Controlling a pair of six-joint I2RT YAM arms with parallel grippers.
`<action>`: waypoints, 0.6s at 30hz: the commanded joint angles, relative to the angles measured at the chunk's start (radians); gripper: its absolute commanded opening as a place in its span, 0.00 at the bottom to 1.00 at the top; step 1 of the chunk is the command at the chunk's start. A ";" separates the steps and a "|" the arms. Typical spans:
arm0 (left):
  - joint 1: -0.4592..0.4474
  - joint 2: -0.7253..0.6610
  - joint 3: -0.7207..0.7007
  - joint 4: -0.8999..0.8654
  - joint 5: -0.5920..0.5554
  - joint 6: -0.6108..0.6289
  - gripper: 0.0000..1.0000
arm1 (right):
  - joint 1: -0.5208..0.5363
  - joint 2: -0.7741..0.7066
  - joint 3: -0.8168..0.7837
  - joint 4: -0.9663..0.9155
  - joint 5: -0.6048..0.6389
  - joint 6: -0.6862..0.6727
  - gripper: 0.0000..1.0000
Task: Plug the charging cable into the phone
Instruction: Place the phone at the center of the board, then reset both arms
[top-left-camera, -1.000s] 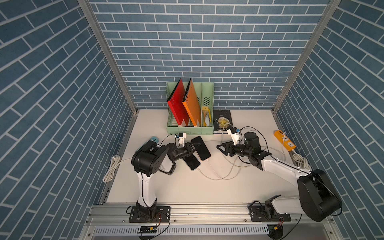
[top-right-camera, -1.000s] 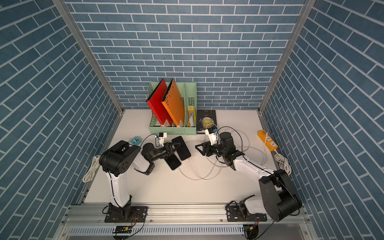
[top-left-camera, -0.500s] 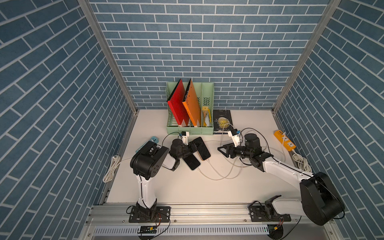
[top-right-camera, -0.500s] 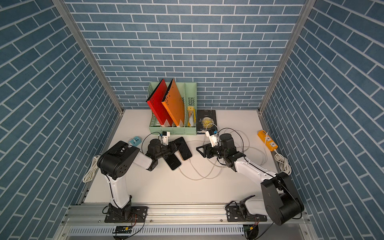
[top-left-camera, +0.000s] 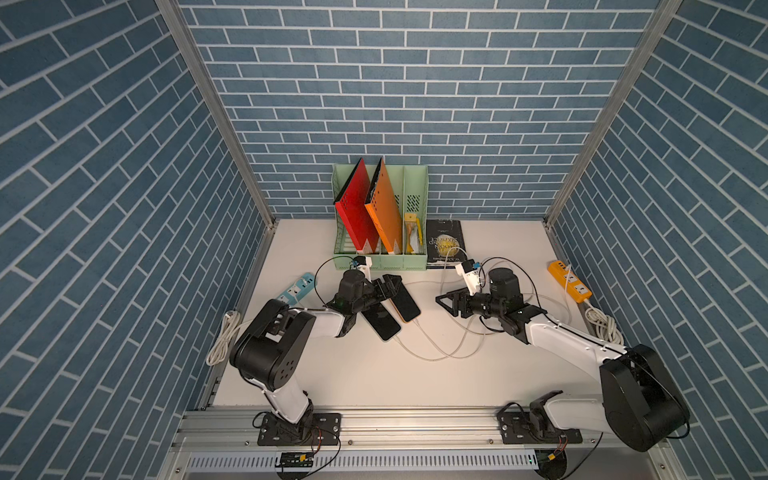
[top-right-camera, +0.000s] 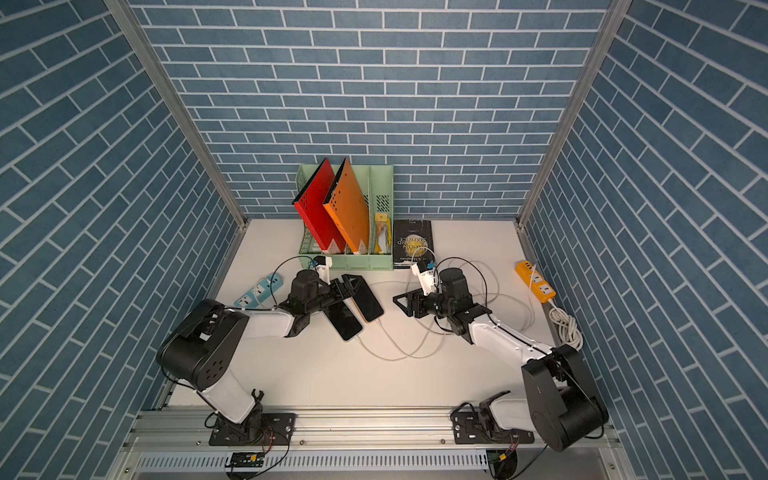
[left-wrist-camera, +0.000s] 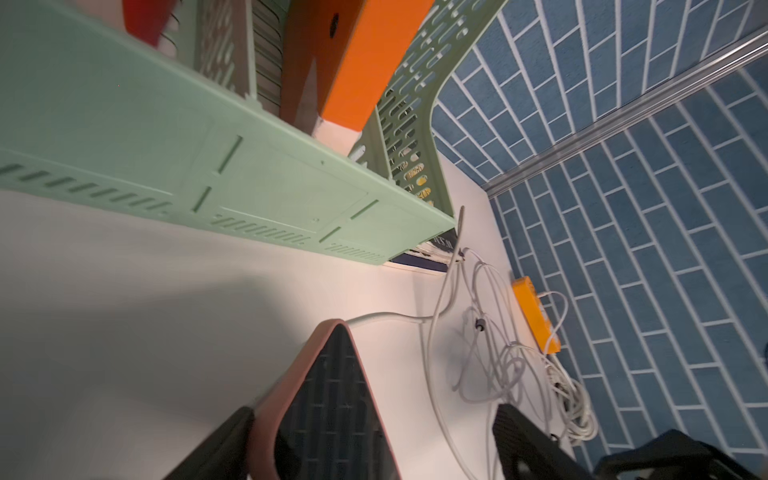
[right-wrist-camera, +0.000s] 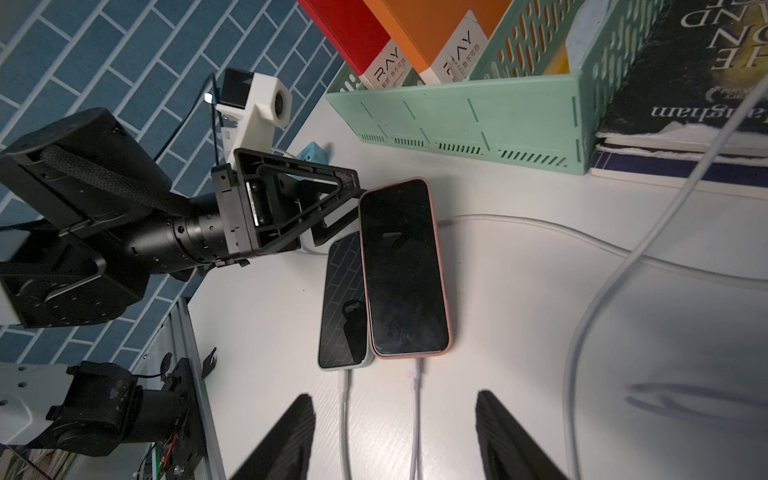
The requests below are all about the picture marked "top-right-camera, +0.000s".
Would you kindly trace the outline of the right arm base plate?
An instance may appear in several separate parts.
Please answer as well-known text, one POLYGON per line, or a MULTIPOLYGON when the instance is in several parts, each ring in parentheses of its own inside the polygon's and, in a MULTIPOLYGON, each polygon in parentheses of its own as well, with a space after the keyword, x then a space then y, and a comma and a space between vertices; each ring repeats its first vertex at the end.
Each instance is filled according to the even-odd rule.
POLYGON ((454 410, 449 418, 452 423, 454 441, 458 445, 512 443, 533 444, 532 431, 520 429, 502 429, 489 415, 471 409, 454 410))

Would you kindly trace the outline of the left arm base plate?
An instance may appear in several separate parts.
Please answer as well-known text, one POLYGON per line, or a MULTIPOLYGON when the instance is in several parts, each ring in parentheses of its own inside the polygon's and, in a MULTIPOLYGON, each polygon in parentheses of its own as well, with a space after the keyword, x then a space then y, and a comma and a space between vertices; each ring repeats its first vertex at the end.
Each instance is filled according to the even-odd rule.
POLYGON ((236 424, 217 414, 208 443, 212 447, 289 445, 296 420, 295 413, 252 413, 236 424))

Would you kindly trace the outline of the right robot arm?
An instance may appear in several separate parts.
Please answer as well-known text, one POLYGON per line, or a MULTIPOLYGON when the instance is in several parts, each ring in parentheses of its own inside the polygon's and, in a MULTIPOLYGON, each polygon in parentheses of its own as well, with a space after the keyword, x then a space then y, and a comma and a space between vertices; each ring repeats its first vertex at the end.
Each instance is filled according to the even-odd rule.
POLYGON ((570 345, 542 344, 503 324, 488 307, 473 299, 461 269, 442 271, 422 262, 411 266, 420 287, 393 298, 408 317, 444 318, 451 332, 521 371, 525 408, 502 391, 473 409, 473 427, 490 443, 512 441, 530 431, 561 452, 609 420, 595 379, 582 354, 570 345))

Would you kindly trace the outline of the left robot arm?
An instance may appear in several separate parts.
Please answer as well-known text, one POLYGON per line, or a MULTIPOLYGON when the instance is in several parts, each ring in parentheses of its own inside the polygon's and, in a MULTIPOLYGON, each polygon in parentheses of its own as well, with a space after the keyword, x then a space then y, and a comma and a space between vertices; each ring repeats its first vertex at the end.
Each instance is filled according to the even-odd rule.
POLYGON ((260 398, 230 370, 240 343, 295 337, 316 312, 327 318, 344 314, 353 320, 348 303, 365 284, 360 275, 325 281, 317 271, 304 269, 294 277, 287 298, 271 309, 239 310, 205 299, 166 338, 156 361, 163 373, 192 388, 220 416, 243 424, 259 410, 260 398))

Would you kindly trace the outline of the pink case phone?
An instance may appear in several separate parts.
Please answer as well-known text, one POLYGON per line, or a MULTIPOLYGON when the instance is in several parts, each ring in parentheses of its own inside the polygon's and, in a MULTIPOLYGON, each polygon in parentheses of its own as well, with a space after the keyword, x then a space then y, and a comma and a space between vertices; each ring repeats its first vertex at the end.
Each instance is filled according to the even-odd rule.
POLYGON ((372 322, 384 315, 384 309, 373 294, 365 278, 361 275, 355 286, 357 293, 353 301, 344 302, 359 321, 372 322))

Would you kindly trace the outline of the white case phone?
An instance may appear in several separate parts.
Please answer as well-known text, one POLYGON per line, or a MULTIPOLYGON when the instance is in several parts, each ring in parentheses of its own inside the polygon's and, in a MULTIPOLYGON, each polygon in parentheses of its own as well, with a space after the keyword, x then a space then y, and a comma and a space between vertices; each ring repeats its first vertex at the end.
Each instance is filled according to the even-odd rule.
POLYGON ((360 321, 344 302, 330 305, 323 312, 343 341, 351 340, 363 330, 360 321))

